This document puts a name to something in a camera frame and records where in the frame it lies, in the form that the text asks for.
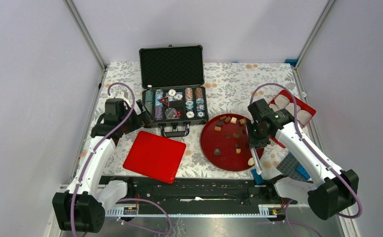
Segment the silver metal tongs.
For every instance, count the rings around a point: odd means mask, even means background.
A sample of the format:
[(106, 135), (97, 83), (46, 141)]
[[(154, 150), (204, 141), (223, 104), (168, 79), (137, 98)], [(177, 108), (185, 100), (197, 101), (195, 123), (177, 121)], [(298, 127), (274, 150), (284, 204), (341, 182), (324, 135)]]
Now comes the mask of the silver metal tongs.
[(256, 173), (258, 175), (261, 175), (262, 174), (262, 166), (261, 166), (261, 163), (260, 163), (260, 159), (259, 159), (259, 156), (258, 156), (258, 153), (257, 153), (257, 149), (255, 147), (252, 147), (250, 149), (250, 152), (251, 152), (251, 155), (252, 155), (252, 158), (253, 158), (253, 161), (254, 161), (254, 166), (255, 166), (255, 169), (256, 169)]

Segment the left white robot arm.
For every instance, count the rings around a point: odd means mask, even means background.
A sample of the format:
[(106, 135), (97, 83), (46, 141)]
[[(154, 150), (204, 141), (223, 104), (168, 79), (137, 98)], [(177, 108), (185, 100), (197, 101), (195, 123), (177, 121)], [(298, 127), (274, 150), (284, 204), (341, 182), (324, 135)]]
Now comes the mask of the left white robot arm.
[(102, 190), (98, 186), (119, 139), (150, 122), (151, 114), (142, 100), (133, 104), (125, 98), (106, 100), (104, 113), (91, 129), (88, 156), (66, 190), (57, 192), (52, 199), (60, 230), (97, 233), (103, 226), (106, 212), (117, 200), (129, 203), (135, 198), (134, 188), (124, 181), (112, 181)]

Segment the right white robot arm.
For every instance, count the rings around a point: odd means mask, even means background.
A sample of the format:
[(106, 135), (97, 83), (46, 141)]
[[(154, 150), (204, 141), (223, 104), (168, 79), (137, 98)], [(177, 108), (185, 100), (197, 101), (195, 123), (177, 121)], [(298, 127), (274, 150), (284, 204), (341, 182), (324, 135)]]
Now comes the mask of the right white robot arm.
[(343, 170), (303, 134), (294, 117), (285, 109), (274, 111), (264, 99), (248, 106), (253, 120), (246, 124), (249, 147), (254, 159), (257, 174), (262, 168), (257, 148), (264, 148), (275, 138), (284, 145), (310, 176), (311, 182), (294, 180), (279, 175), (269, 180), (272, 186), (265, 190), (266, 199), (278, 203), (290, 198), (307, 204), (313, 213), (322, 220), (358, 202), (359, 177), (352, 169)]

